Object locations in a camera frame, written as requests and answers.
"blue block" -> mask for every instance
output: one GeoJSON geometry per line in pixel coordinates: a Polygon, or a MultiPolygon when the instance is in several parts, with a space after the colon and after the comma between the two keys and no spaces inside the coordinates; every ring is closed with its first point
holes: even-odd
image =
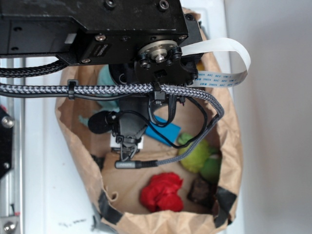
{"type": "MultiPolygon", "coordinates": [[[[166,120],[155,116],[155,118],[159,121],[159,122],[166,122],[166,120]]],[[[170,140],[172,143],[175,142],[175,140],[177,139],[179,132],[181,130],[181,127],[170,123],[168,126],[164,127],[164,128],[160,128],[157,127],[156,125],[152,124],[152,126],[159,131],[161,134],[163,134],[165,137],[167,137],[168,140],[170,140]]],[[[169,145],[163,138],[161,138],[160,136],[158,136],[150,127],[147,127],[145,134],[148,135],[149,137],[154,138],[155,140],[158,140],[166,145],[169,145]]]]}

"green toy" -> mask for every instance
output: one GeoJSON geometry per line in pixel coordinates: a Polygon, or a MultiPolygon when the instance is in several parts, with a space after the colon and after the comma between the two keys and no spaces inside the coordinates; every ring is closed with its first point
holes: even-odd
{"type": "Polygon", "coordinates": [[[217,184],[220,176],[221,157],[219,155],[211,155],[200,169],[201,176],[212,184],[217,184]]]}
{"type": "MultiPolygon", "coordinates": [[[[179,144],[182,145],[191,138],[193,138],[192,135],[188,133],[182,133],[177,141],[179,144]]],[[[189,146],[180,149],[178,152],[179,155],[184,153],[188,148],[189,146]]],[[[193,173],[198,173],[200,169],[204,166],[205,161],[210,157],[210,155],[216,154],[217,152],[218,149],[209,146],[206,140],[202,140],[189,156],[181,160],[181,164],[186,170],[193,173]]]]}

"brown paper bag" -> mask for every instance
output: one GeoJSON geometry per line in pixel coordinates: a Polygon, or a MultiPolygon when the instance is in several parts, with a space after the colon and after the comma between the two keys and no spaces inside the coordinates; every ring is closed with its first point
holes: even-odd
{"type": "MultiPolygon", "coordinates": [[[[219,71],[212,53],[202,58],[205,70],[219,71]]],[[[62,73],[61,84],[77,79],[80,85],[95,85],[102,66],[68,67],[62,73]]],[[[223,106],[224,117],[207,135],[206,139],[222,153],[220,179],[216,193],[218,213],[192,203],[186,198],[195,174],[181,167],[179,162],[155,168],[121,170],[114,167],[118,155],[110,152],[110,134],[96,135],[79,121],[79,116],[89,118],[100,106],[95,101],[58,98],[56,116],[63,131],[77,170],[83,180],[90,201],[102,216],[102,222],[120,234],[214,234],[226,228],[235,218],[237,195],[242,173],[242,146],[235,108],[226,88],[206,89],[223,106]],[[102,171],[91,155],[105,157],[102,171]],[[161,211],[149,213],[139,202],[139,194],[152,175],[174,172],[183,179],[179,196],[184,202],[181,212],[161,211]]],[[[201,102],[212,117],[214,109],[201,102]]],[[[166,116],[166,108],[156,112],[166,116]]],[[[193,105],[178,106],[174,123],[181,132],[197,134],[201,128],[201,114],[193,105]]],[[[135,160],[165,159],[177,154],[172,149],[147,136],[144,149],[135,160]]]]}

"red plush toy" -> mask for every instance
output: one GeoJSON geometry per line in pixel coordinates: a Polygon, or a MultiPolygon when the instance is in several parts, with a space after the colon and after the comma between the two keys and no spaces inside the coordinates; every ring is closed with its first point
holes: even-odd
{"type": "Polygon", "coordinates": [[[179,212],[183,202],[177,195],[183,180],[175,173],[154,175],[141,192],[140,202],[151,212],[171,210],[179,212]]]}

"white flat cable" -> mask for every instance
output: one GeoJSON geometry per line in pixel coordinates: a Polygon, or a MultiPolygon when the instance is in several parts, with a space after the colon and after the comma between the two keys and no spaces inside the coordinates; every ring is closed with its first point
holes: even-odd
{"type": "Polygon", "coordinates": [[[240,55],[246,66],[245,71],[232,74],[198,71],[198,78],[189,87],[232,87],[243,82],[248,74],[251,63],[249,53],[236,40],[230,38],[211,39],[183,46],[181,49],[182,56],[217,51],[234,51],[240,55]]]}

